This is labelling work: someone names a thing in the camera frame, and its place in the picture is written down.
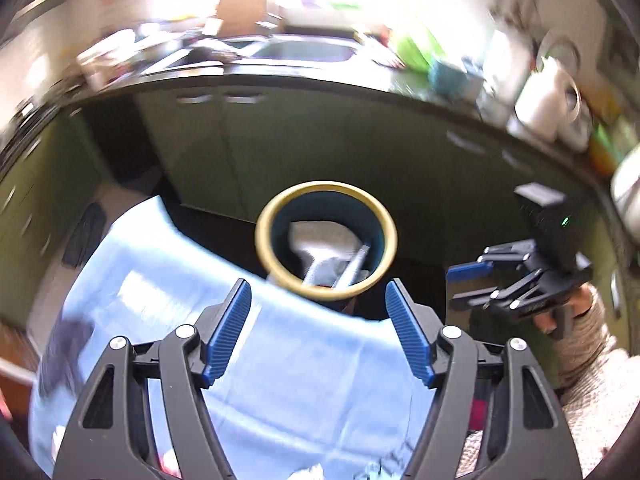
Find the yellow cup rim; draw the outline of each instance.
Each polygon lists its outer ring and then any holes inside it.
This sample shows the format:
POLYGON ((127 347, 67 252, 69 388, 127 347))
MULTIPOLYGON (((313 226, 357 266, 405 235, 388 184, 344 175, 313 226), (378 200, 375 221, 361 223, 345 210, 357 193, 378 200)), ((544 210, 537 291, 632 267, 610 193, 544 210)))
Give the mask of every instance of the yellow cup rim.
POLYGON ((310 300, 323 302, 340 301, 363 293, 375 285, 388 271, 396 256, 396 250, 398 249, 398 232, 396 232, 396 225, 389 211, 386 210, 378 199, 366 191, 341 182, 317 180, 289 187, 289 189, 285 189, 269 201, 260 213, 258 221, 255 224, 255 248, 258 253, 258 258, 265 270, 274 277, 280 286, 310 300), (332 288, 324 286, 303 285, 300 278, 291 274, 280 263, 271 247, 271 227, 277 213, 296 197, 316 191, 335 191, 359 200, 373 211, 380 222, 385 237, 385 248, 376 270, 367 276, 366 279, 348 286, 343 290, 333 290, 332 288))

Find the knit sweater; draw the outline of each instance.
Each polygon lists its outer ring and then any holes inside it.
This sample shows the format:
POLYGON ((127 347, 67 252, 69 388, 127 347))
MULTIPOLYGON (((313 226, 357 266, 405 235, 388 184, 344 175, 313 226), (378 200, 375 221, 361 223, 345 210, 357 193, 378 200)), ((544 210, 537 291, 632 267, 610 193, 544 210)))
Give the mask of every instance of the knit sweater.
MULTIPOLYGON (((591 287, 591 309, 574 320, 572 334, 554 343, 559 379, 565 388, 560 403, 574 437, 582 476, 587 476, 613 446, 631 418, 640 389, 640 356, 616 348, 616 338, 604 323, 604 306, 591 287)), ((458 476, 472 472, 482 432, 470 435, 458 466, 458 476)))

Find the light blue towel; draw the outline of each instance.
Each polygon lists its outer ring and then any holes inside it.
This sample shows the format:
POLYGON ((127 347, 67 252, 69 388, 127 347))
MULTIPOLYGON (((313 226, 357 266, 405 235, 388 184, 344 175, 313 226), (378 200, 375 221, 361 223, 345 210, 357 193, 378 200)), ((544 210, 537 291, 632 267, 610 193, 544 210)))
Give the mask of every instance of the light blue towel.
MULTIPOLYGON (((158 198, 113 225, 66 298, 62 319, 93 326, 81 377, 112 337, 162 339, 223 301, 238 278, 252 287, 251 312, 225 375, 204 397, 239 480, 285 480, 318 463, 328 480, 351 480, 405 440, 415 444, 433 394, 412 376, 389 320, 333 312, 233 266, 181 235, 158 198)), ((59 369, 72 355, 51 359, 59 369)), ((49 475, 71 390, 61 381, 31 397, 31 452, 49 475)), ((172 445, 159 381, 150 381, 150 400, 163 454, 172 445)))

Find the blue gripper pad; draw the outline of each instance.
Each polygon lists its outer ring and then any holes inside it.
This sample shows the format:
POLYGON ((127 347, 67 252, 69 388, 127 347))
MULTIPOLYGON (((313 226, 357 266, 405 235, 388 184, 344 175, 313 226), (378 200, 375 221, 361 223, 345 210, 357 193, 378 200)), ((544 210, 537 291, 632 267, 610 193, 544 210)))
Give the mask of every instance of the blue gripper pad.
POLYGON ((386 286, 385 303, 411 372, 429 388, 435 377, 431 367, 431 346, 394 282, 386 286))
POLYGON ((484 278, 492 273, 494 264, 491 262, 471 262, 449 267, 446 280, 448 282, 465 282, 475 278, 484 278))
POLYGON ((249 309, 251 309, 251 286, 244 282, 231 300, 207 345, 207 364, 202 372, 202 378, 208 386, 225 373, 249 309))

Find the cabinet door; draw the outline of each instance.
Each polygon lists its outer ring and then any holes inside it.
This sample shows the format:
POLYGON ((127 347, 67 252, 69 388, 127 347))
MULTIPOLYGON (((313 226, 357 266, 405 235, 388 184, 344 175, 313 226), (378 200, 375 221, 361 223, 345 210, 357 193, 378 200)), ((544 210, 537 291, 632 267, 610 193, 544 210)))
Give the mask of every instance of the cabinet door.
POLYGON ((100 177, 63 116, 41 131, 9 176, 14 169, 29 190, 0 228, 0 316, 24 326, 53 255, 100 177))
POLYGON ((183 204, 245 219, 223 135, 219 92, 211 88, 136 96, 164 170, 183 204))
POLYGON ((340 96, 257 87, 228 87, 223 94, 249 220, 287 187, 344 180, 349 110, 340 96))
POLYGON ((397 105, 360 100, 345 132, 346 181, 385 205, 398 229, 398 256, 440 266, 449 181, 446 125, 397 105))
POLYGON ((442 123, 335 93, 226 88, 226 124, 249 218, 287 187, 337 180, 391 213, 398 254, 440 264, 444 246, 442 123))
POLYGON ((0 182, 0 240, 32 185, 31 174, 26 171, 20 159, 0 182))
POLYGON ((618 265, 613 264, 607 269, 595 270, 592 283, 596 286, 602 298, 605 321, 609 331, 618 340, 620 348, 629 350, 628 309, 618 265))
POLYGON ((515 164, 489 135, 452 126, 445 138, 450 160, 447 264, 472 261, 489 245, 529 237, 513 190, 531 182, 530 170, 515 164))

